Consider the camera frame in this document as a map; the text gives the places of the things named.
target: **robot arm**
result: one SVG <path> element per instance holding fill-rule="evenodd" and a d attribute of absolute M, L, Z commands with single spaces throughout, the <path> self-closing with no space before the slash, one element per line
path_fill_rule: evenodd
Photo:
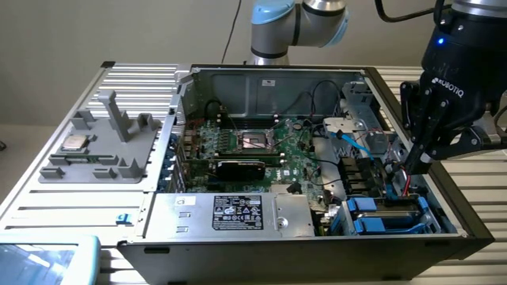
<path fill-rule="evenodd" d="M 403 126 L 414 142 L 408 174 L 427 173 L 434 160 L 507 148 L 498 126 L 507 90 L 507 1 L 455 0 L 444 14 L 443 2 L 436 1 L 420 80 L 400 86 Z"/>
<path fill-rule="evenodd" d="M 347 30 L 344 0 L 258 0 L 252 9 L 248 64 L 287 65 L 290 46 L 330 46 Z"/>

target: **red wire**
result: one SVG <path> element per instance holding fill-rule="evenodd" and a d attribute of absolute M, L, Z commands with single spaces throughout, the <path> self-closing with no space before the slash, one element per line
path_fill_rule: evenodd
<path fill-rule="evenodd" d="M 404 189 L 403 189 L 403 196 L 408 195 L 408 187 L 411 185 L 411 176 L 407 175 L 407 183 L 404 184 Z"/>

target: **side panel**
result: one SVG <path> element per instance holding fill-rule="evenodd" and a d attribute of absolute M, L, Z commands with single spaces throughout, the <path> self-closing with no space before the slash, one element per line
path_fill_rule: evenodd
<path fill-rule="evenodd" d="M 117 249 L 151 285 L 240 281 L 316 283 L 408 280 L 462 250 L 463 242 L 462 238 L 187 245 L 168 242 L 120 244 Z"/>

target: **warning label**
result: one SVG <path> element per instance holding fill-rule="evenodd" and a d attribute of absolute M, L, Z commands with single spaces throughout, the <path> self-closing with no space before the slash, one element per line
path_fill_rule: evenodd
<path fill-rule="evenodd" d="M 260 196 L 215 196 L 215 230 L 263 230 Z"/>

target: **white table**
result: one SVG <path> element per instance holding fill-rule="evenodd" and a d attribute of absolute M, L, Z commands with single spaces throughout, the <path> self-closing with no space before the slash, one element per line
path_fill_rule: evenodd
<path fill-rule="evenodd" d="M 378 70 L 398 98 L 400 82 L 416 80 L 422 73 L 420 68 L 415 67 L 379 66 Z M 116 64 L 112 69 L 101 69 L 69 114 L 75 109 L 88 108 L 93 116 L 107 117 L 107 111 L 96 101 L 96 92 L 91 90 L 111 88 L 117 92 L 117 105 L 122 110 L 128 111 L 130 116 L 150 112 L 155 118 L 163 120 L 176 91 L 176 78 L 187 71 L 188 65 L 174 64 Z M 100 185 L 69 187 L 63 184 L 49 189 L 37 183 L 39 168 L 45 165 L 45 157 L 59 146 L 68 127 L 63 123 L 56 129 L 0 206 L 0 230 L 97 235 L 103 243 L 99 284 L 146 284 L 115 250 L 116 241 L 134 231 L 134 226 L 117 226 L 115 217 L 120 213 L 128 213 L 136 220 L 143 200 L 142 187 L 131 185 L 103 190 Z M 507 155 L 503 151 L 496 151 L 446 161 L 443 165 L 496 242 L 467 260 L 440 263 L 411 282 L 368 284 L 507 284 Z M 154 173 L 155 171 L 147 169 L 148 175 Z"/>

